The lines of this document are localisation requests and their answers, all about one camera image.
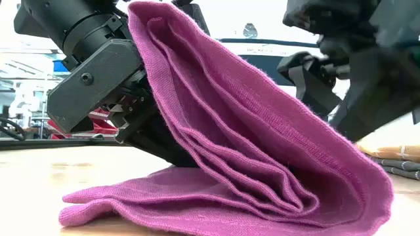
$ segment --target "cable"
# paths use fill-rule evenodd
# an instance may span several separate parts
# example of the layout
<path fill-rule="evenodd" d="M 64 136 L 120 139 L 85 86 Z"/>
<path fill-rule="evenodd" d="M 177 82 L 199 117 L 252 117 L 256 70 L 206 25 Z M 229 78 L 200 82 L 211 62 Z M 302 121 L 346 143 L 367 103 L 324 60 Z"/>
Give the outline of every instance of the cable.
<path fill-rule="evenodd" d="M 0 131 L 1 132 L 4 132 L 8 136 L 10 136 L 10 137 L 12 137 L 12 138 L 14 138 L 16 140 L 19 140 L 19 141 L 25 141 L 26 140 L 26 132 L 25 132 L 25 130 L 20 125 L 16 124 L 15 122 L 13 122 L 13 121 L 11 121 L 9 119 L 5 119 L 5 118 L 1 118 L 1 117 L 0 117 L 0 123 L 6 123 L 6 124 L 9 124 L 9 125 L 13 126 L 14 128 L 16 128 L 16 130 L 18 131 L 18 133 L 21 134 L 21 136 L 20 135 L 17 135 L 15 133 L 13 133 L 13 132 L 5 129 L 4 127 L 1 127 L 0 126 Z"/>

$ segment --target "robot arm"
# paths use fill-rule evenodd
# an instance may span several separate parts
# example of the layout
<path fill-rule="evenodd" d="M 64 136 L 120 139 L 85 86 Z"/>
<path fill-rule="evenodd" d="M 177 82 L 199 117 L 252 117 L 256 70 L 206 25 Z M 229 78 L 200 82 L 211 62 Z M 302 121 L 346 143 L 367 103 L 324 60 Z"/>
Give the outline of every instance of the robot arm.
<path fill-rule="evenodd" d="M 289 0 L 283 23 L 320 34 L 326 58 L 296 54 L 278 71 L 321 117 L 339 105 L 330 124 L 357 141 L 420 105 L 419 10 L 417 0 Z M 343 101 L 336 77 L 350 79 Z"/>
<path fill-rule="evenodd" d="M 19 34 L 51 38 L 71 74 L 49 93 L 47 112 L 67 134 L 93 130 L 88 114 L 109 111 L 116 140 L 179 167 L 195 167 L 158 112 L 142 58 L 116 9 L 118 0 L 22 0 L 14 19 Z M 208 33 L 198 5 L 173 3 Z"/>

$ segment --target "folded towel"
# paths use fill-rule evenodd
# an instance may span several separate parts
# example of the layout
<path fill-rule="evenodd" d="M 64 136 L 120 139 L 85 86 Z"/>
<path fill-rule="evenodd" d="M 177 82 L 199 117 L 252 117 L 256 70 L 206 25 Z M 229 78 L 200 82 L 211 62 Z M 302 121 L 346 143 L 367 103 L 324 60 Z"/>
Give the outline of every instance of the folded towel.
<path fill-rule="evenodd" d="M 385 171 L 187 15 L 135 2 L 129 28 L 163 118 L 200 168 L 65 196 L 84 204 L 61 224 L 114 211 L 193 235 L 372 235 L 390 218 Z"/>

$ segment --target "screw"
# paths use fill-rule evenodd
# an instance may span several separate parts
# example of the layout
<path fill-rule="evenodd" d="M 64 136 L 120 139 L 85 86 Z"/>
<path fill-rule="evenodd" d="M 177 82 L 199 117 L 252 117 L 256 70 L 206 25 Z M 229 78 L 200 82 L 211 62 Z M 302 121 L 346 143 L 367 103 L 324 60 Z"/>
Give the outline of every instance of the screw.
<path fill-rule="evenodd" d="M 106 104 L 102 104 L 100 108 L 103 109 L 104 111 L 109 111 L 108 106 Z"/>
<path fill-rule="evenodd" d="M 333 16 L 333 13 L 330 10 L 327 10 L 327 11 L 321 12 L 321 15 L 325 17 L 331 17 Z"/>
<path fill-rule="evenodd" d="M 86 86 L 89 86 L 93 83 L 93 77 L 90 73 L 83 73 L 80 79 L 81 79 L 81 82 Z"/>

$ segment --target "table surface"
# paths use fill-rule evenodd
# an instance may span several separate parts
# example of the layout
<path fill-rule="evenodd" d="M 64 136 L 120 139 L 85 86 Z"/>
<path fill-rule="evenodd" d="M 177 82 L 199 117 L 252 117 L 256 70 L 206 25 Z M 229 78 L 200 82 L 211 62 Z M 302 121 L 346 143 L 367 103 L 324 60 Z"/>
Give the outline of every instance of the table surface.
<path fill-rule="evenodd" d="M 147 176 L 165 161 L 132 147 L 69 147 L 0 151 L 0 235 L 179 235 L 140 227 L 118 217 L 63 228 L 61 197 L 91 186 Z M 376 235 L 409 235 L 418 227 L 420 182 L 392 176 L 391 220 Z"/>

